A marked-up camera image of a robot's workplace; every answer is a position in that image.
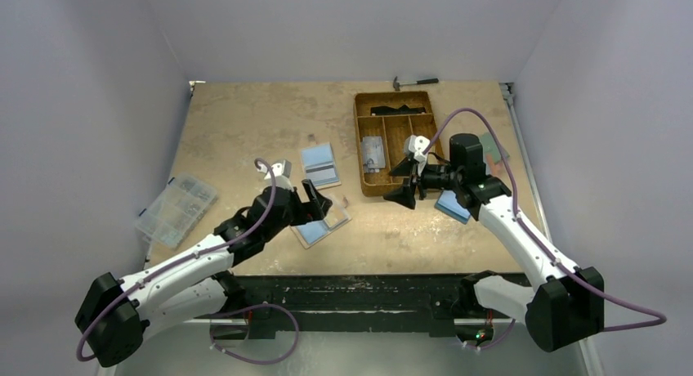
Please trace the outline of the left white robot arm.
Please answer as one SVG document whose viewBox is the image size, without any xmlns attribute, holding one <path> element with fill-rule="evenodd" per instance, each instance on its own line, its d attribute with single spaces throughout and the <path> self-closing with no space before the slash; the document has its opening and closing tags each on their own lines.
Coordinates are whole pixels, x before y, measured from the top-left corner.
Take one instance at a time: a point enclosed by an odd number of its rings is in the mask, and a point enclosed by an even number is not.
<svg viewBox="0 0 693 376">
<path fill-rule="evenodd" d="M 260 253 L 281 231 L 324 220 L 333 201 L 309 180 L 297 188 L 271 184 L 252 202 L 183 253 L 156 266 L 115 278 L 95 278 L 75 324 L 80 362 L 108 368 L 134 354 L 149 338 L 199 316 L 241 316 L 265 307 L 251 305 L 231 268 Z"/>
</svg>

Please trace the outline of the beige snap card holder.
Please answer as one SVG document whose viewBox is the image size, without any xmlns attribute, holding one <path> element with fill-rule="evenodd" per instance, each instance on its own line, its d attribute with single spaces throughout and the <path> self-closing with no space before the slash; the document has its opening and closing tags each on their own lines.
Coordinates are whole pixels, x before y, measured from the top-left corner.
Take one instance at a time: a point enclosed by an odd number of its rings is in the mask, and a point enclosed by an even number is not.
<svg viewBox="0 0 693 376">
<path fill-rule="evenodd" d="M 323 220 L 291 227 L 291 231 L 304 249 L 312 248 L 351 221 L 351 215 L 347 211 L 350 204 L 348 198 L 345 195 L 336 196 L 333 194 L 328 195 L 328 198 L 333 202 L 333 205 Z"/>
</svg>

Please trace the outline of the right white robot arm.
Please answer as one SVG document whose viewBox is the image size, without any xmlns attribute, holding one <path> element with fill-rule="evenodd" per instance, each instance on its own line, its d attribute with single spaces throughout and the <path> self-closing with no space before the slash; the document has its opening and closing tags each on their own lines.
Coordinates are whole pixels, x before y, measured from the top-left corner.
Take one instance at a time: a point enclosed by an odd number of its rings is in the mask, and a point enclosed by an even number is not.
<svg viewBox="0 0 693 376">
<path fill-rule="evenodd" d="M 456 202 L 501 242 L 521 267 L 528 285 L 483 271 L 461 281 L 453 306 L 465 311 L 499 311 L 521 322 L 543 351 L 591 337 L 605 329 L 602 275 L 581 268 L 557 249 L 523 214 L 511 190 L 487 171 L 480 138 L 469 133 L 449 140 L 450 159 L 429 163 L 430 141 L 411 135 L 404 158 L 391 170 L 402 186 L 384 195 L 387 201 L 413 209 L 427 190 L 449 190 Z"/>
</svg>

